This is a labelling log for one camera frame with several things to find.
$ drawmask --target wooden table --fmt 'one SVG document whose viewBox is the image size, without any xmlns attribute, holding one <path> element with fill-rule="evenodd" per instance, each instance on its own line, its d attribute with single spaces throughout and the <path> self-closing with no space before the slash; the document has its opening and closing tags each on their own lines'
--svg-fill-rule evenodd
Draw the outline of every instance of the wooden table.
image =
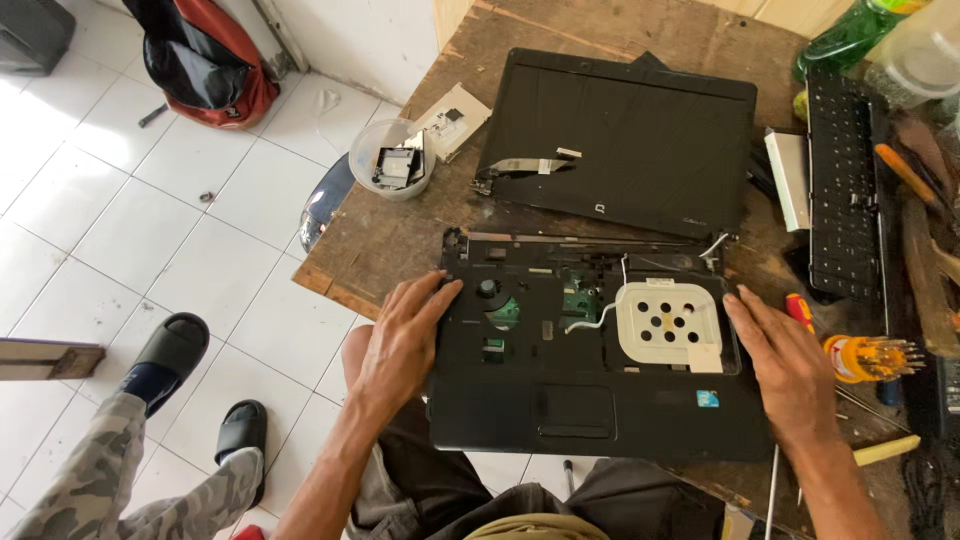
<svg viewBox="0 0 960 540">
<path fill-rule="evenodd" d="M 790 78 L 797 36 L 765 23 L 685 0 L 476 0 L 456 34 L 407 102 L 401 116 L 418 118 L 458 82 L 492 106 L 507 52 L 526 47 L 614 61 L 632 61 L 651 51 L 673 69 L 756 84 L 756 139 L 766 126 L 796 125 L 791 102 L 801 89 Z M 607 238 L 650 238 L 651 233 L 561 212 L 484 197 L 469 190 L 480 149 L 481 128 L 449 164 L 438 163 L 430 185 L 417 198 L 391 203 L 356 184 L 294 281 L 375 318 L 384 295 L 398 282 L 421 275 L 439 261 L 447 227 L 498 233 L 538 233 Z M 780 210 L 752 187 L 744 201 L 740 241 L 728 249 L 728 277 L 746 282 L 779 306 L 803 286 L 780 253 L 794 242 Z M 814 307 L 824 331 L 856 331 L 869 314 L 846 302 Z M 873 388 L 854 391 L 883 409 Z M 856 448 L 904 433 L 847 402 L 851 417 L 841 425 Z M 891 415 L 899 412 L 888 409 Z M 770 463 L 661 464 L 678 477 L 755 515 L 765 516 Z M 908 503 L 899 461 L 864 468 L 868 488 L 893 538 L 909 538 Z M 797 482 L 780 469 L 775 522 L 801 536 L 812 534 L 805 506 L 797 507 Z"/>
</svg>

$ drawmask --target hand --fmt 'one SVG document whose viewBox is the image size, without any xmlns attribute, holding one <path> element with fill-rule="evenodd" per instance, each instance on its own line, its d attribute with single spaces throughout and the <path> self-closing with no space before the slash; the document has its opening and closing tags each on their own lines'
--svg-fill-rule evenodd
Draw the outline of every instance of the hand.
<svg viewBox="0 0 960 540">
<path fill-rule="evenodd" d="M 403 282 L 387 294 L 373 325 L 360 376 L 351 391 L 393 418 L 420 391 L 436 356 L 437 322 L 464 288 L 460 280 L 434 292 L 445 270 Z"/>
<path fill-rule="evenodd" d="M 723 303 L 754 361 L 763 409 L 788 454 L 840 441 L 833 397 L 833 365 L 816 336 L 773 309 L 745 285 Z"/>
</svg>

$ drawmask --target red backpack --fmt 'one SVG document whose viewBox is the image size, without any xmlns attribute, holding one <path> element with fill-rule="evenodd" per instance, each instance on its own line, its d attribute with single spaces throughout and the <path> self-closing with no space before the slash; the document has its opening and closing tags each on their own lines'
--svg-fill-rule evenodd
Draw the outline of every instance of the red backpack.
<svg viewBox="0 0 960 540">
<path fill-rule="evenodd" d="M 256 124 L 279 94 L 243 28 L 211 0 L 124 0 L 170 108 L 214 128 Z"/>
</svg>

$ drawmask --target slide sandal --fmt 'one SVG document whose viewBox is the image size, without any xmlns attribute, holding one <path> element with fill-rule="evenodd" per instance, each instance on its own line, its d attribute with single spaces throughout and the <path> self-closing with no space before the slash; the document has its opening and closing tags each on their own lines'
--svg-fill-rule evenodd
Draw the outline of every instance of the slide sandal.
<svg viewBox="0 0 960 540">
<path fill-rule="evenodd" d="M 204 319 L 193 313 L 174 313 L 156 327 L 133 365 L 149 363 L 165 367 L 177 374 L 177 382 L 173 390 L 147 409 L 147 418 L 153 416 L 183 386 L 183 382 L 204 358 L 209 344 L 210 329 L 206 327 Z"/>
<path fill-rule="evenodd" d="M 234 411 L 244 406 L 252 408 L 252 415 L 249 412 L 241 411 L 239 418 L 229 420 Z M 256 488 L 256 495 L 250 505 L 250 508 L 253 508 L 263 499 L 263 490 L 267 481 L 267 408 L 257 400 L 244 400 L 234 404 L 227 411 L 227 415 L 224 416 L 224 423 L 220 425 L 220 436 L 217 438 L 217 454 L 213 457 L 213 460 L 217 462 L 217 465 L 220 465 L 228 455 L 248 447 L 260 449 L 260 453 L 263 455 L 263 478 Z"/>
</svg>

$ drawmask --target white tile floor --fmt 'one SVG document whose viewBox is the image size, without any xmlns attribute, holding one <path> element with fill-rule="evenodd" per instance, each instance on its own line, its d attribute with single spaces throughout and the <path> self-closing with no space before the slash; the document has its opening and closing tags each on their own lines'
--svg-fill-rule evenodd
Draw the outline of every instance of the white tile floor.
<svg viewBox="0 0 960 540">
<path fill-rule="evenodd" d="M 290 282 L 304 258 L 300 210 L 357 133 L 399 108 L 294 74 L 246 132 L 171 111 L 140 129 L 163 103 L 143 69 L 140 28 L 89 0 L 63 3 L 78 27 L 54 73 L 0 76 L 0 337 L 93 342 L 108 354 L 87 380 L 0 382 L 0 536 L 42 494 L 156 325 L 181 310 L 200 314 L 214 338 L 148 422 L 130 508 L 212 471 L 223 415 L 256 398 L 270 414 L 271 469 L 263 504 L 238 527 L 272 531 L 346 396 L 340 344 L 370 323 Z M 320 136 L 313 108 L 323 88 L 342 100 Z M 207 191 L 212 204 L 199 199 Z M 561 456 L 470 458 L 493 493 L 535 480 L 565 498 Z M 592 458 L 576 462 L 582 479 Z"/>
</svg>

